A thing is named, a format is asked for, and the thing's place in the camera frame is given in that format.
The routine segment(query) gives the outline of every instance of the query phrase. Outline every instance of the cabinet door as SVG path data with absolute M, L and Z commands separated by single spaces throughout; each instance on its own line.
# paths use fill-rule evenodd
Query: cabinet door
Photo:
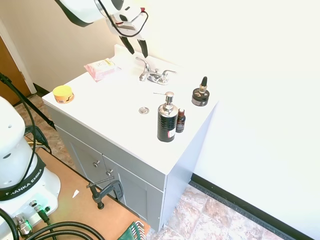
M 100 152 L 94 150 L 58 126 L 55 127 L 74 161 L 76 170 L 81 175 L 93 183 L 108 178 L 106 175 L 106 166 Z M 104 188 L 109 183 L 110 181 L 106 181 L 98 186 Z
M 153 229 L 160 227 L 164 192 L 102 155 L 105 167 L 123 187 L 122 203 L 139 214 Z

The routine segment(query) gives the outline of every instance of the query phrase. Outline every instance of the wooden table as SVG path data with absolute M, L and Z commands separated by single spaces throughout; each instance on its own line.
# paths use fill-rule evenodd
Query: wooden table
M 61 182 L 58 208 L 49 215 L 52 224 L 65 221 L 80 222 L 96 229 L 104 236 L 105 240 L 117 240 L 132 222 L 143 222 L 109 196 L 105 196 L 102 199 L 104 208 L 99 210 L 97 204 L 92 199 L 90 189 L 86 188 L 86 185 L 88 185 L 86 179 L 42 148 L 38 148 L 36 152 L 45 162 L 46 167 L 55 173 Z M 79 193 L 73 198 L 76 190 Z M 145 234 L 147 234 L 150 226 L 145 222 L 143 224 Z M 44 226 L 46 224 L 41 221 L 34 227 L 34 230 L 36 231 Z M 79 239 L 71 235 L 57 237 L 58 240 L 76 238 Z

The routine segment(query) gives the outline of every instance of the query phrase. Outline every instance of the package of wipes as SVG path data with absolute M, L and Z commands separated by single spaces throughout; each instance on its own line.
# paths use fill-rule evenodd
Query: package of wipes
M 96 82 L 106 79 L 108 75 L 119 70 L 119 68 L 109 58 L 89 63 L 85 65 L 84 68 Z

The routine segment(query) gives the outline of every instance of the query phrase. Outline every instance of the black soap dispenser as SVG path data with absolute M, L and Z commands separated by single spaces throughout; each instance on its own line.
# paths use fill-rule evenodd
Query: black soap dispenser
M 161 142 L 171 142 L 175 139 L 178 108 L 172 104 L 174 93 L 165 93 L 165 103 L 158 108 L 158 130 L 157 137 Z
M 203 106 L 207 105 L 207 103 L 209 101 L 210 93 L 207 90 L 207 87 L 208 87 L 207 81 L 208 81 L 208 78 L 205 76 L 202 79 L 202 82 L 201 82 L 199 88 L 196 88 L 192 92 L 192 103 L 198 107 L 203 107 Z

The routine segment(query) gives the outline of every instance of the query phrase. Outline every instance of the sink drain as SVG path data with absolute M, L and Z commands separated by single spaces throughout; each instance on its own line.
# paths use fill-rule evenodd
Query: sink drain
M 139 108 L 139 113 L 141 113 L 141 114 L 147 114 L 147 113 L 149 113 L 149 108 L 147 108 L 147 107 L 145 107 L 145 106 L 140 107 L 140 108 Z

